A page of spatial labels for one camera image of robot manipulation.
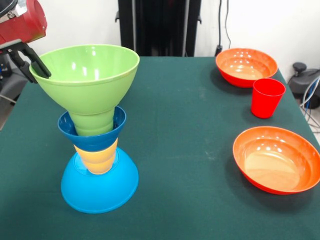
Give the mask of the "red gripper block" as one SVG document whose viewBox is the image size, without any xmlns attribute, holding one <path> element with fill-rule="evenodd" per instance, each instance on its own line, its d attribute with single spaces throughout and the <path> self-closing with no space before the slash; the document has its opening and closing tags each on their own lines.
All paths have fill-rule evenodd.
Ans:
<svg viewBox="0 0 320 240">
<path fill-rule="evenodd" d="M 20 72 L 34 84 L 38 82 L 29 71 L 30 66 L 42 78 L 48 79 L 52 75 L 27 44 L 43 38 L 46 29 L 46 16 L 38 0 L 0 0 L 0 47 L 18 43 L 19 51 L 30 59 L 30 65 L 18 51 L 8 49 L 7 53 Z"/>
</svg>

